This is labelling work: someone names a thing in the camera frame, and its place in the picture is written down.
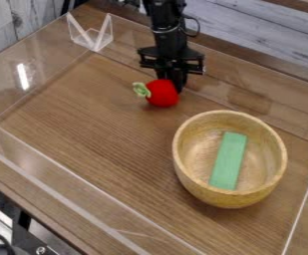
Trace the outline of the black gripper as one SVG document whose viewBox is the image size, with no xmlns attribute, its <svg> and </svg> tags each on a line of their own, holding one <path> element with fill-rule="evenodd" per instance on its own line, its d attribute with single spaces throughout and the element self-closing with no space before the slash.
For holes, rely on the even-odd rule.
<svg viewBox="0 0 308 255">
<path fill-rule="evenodd" d="M 205 57 L 191 48 L 184 48 L 177 57 L 165 57 L 159 53 L 157 47 L 139 48 L 139 54 L 141 67 L 155 69 L 159 79 L 167 80 L 169 77 L 179 93 L 187 83 L 187 74 L 203 75 L 205 72 Z"/>
</svg>

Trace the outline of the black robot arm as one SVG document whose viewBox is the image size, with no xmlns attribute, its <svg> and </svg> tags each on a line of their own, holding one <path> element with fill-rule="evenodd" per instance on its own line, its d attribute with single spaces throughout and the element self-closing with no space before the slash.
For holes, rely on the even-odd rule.
<svg viewBox="0 0 308 255">
<path fill-rule="evenodd" d="M 144 0 L 148 16 L 152 18 L 155 45 L 139 48 L 143 68 L 155 69 L 160 79 L 172 81 L 175 90 L 181 93 L 189 74 L 205 72 L 203 53 L 191 49 L 188 38 L 199 32 L 187 32 L 185 20 L 199 21 L 183 13 L 185 0 Z"/>
</svg>

